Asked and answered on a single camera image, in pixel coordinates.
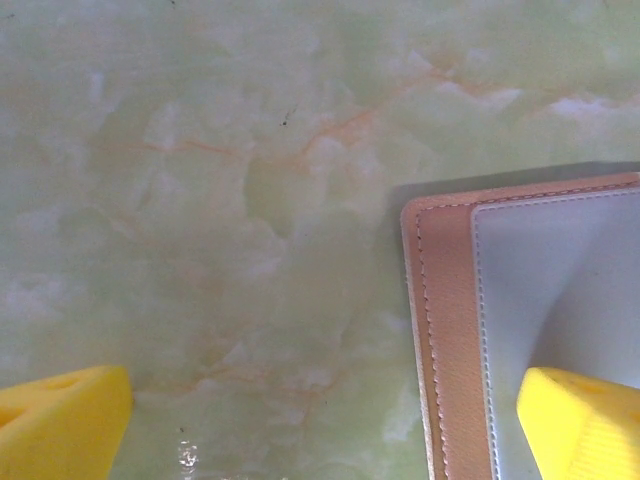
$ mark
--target marble countertop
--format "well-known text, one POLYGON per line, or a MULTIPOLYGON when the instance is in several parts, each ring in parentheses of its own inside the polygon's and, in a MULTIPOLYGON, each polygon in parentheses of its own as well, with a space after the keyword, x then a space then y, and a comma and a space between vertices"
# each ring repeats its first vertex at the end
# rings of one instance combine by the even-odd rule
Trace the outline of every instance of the marble countertop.
POLYGON ((2 386, 126 365, 112 479, 427 478, 395 193, 636 160, 639 15, 4 0, 2 386))

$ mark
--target stitching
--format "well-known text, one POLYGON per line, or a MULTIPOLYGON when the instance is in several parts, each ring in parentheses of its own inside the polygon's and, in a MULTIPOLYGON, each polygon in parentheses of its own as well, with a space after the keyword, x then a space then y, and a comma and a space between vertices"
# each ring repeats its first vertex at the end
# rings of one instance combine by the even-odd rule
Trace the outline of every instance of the stitching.
MULTIPOLYGON (((560 197, 561 195, 569 195, 569 194, 575 194, 575 193, 597 192, 597 191, 602 191, 602 190, 607 190, 612 188, 624 188, 624 187, 630 187, 632 185, 637 186, 637 184, 638 184, 637 181, 633 181, 633 182, 626 182, 626 183, 614 183, 609 185, 602 185, 599 187, 586 187, 586 188, 576 188, 571 190, 562 190, 560 192, 547 192, 547 193, 539 193, 535 195, 517 195, 517 196, 511 196, 511 197, 503 197, 495 200, 483 200, 479 202, 435 205, 432 207, 423 208, 416 213, 415 224, 416 224, 416 232, 418 237, 418 253, 419 253, 418 256, 420 259, 420 276, 422 278, 422 294, 424 298, 424 308, 425 308, 425 314, 427 318, 427 327, 428 327, 427 335, 429 340, 429 348, 431 349, 431 368, 433 369, 433 384, 434 384, 434 392, 435 392, 435 402, 438 408, 438 412, 437 412, 438 413, 438 429, 440 430, 440 439, 442 441, 442 460, 444 463, 445 477, 449 478, 449 472, 447 468, 448 459, 447 459, 447 453, 446 453, 447 441, 444 435, 444 430, 442 429, 443 414, 442 414, 442 407, 440 402, 440 391, 438 388, 438 375, 437 375, 438 366, 437 366, 435 352, 433 348, 433 322, 431 319, 431 312, 429 310, 429 297, 427 294, 427 278, 425 273, 424 251, 422 248, 422 233, 420 229, 421 215, 426 211, 436 210, 439 208, 457 208, 457 207, 470 207, 470 206, 477 206, 477 205, 490 205, 490 204, 505 202, 505 201, 549 198, 548 201, 537 202, 537 204, 539 205, 539 204, 548 204, 548 203, 557 203, 557 202, 587 200, 589 198, 557 198, 557 197, 560 197)), ((640 192, 610 193, 609 195, 607 195, 607 197, 624 196, 624 195, 630 195, 630 194, 640 194, 640 192)), ((517 204, 517 205, 497 205, 493 208, 487 208, 486 210, 493 211, 493 210, 499 210, 499 209, 505 209, 505 208, 525 207, 530 205, 532 205, 532 203, 517 204)), ((478 251, 478 247, 480 245, 480 235, 478 233, 477 226, 478 226, 478 221, 476 217, 475 223, 474 223, 476 251, 478 251)), ((482 363, 483 363, 483 371, 484 371, 483 377, 484 377, 484 384, 485 384, 484 386, 487 391, 486 408, 487 408, 487 417, 488 417, 488 426, 489 426, 490 446, 491 446, 491 453, 492 453, 492 470, 493 470, 494 478, 499 479, 500 474, 498 470, 498 458, 497 458, 498 449, 496 445, 496 434, 495 434, 495 429, 493 425, 494 424, 493 404, 491 401, 491 396, 488 394, 488 392, 490 392, 491 390, 491 380, 489 378, 489 368, 488 368, 489 362, 488 362, 488 349, 487 349, 487 331, 486 331, 486 325, 485 325, 484 291, 483 291, 483 285, 482 285, 482 267, 481 267, 479 255, 476 262, 476 268, 477 268, 477 275, 478 275, 478 297, 479 297, 479 303, 480 303, 480 334, 482 336, 481 350, 482 350, 482 363)))

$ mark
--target pink leather cover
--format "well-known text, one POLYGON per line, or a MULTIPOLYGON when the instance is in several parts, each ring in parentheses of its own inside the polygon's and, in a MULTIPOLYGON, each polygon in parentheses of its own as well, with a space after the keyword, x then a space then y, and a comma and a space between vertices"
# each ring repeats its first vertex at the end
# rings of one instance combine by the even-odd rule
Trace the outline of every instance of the pink leather cover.
POLYGON ((412 200, 402 213, 405 262, 430 478, 492 478, 478 328, 475 206, 640 184, 627 173, 412 200))

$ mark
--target yellow object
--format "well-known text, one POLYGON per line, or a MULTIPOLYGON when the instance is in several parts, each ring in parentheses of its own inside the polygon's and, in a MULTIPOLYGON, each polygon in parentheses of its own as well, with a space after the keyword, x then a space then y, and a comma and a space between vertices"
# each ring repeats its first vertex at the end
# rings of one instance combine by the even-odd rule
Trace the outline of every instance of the yellow object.
POLYGON ((122 367, 0 390, 0 480, 106 479, 132 403, 122 367))
POLYGON ((640 479, 640 390, 531 368, 518 417, 544 480, 640 479))

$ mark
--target leather wallet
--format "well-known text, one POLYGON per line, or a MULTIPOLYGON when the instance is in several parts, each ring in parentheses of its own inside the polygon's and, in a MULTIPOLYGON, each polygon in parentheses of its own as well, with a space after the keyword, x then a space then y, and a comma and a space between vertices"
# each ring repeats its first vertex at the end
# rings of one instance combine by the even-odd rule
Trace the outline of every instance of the leather wallet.
POLYGON ((418 198, 402 233, 432 480, 540 478, 529 366, 640 386, 638 174, 418 198))

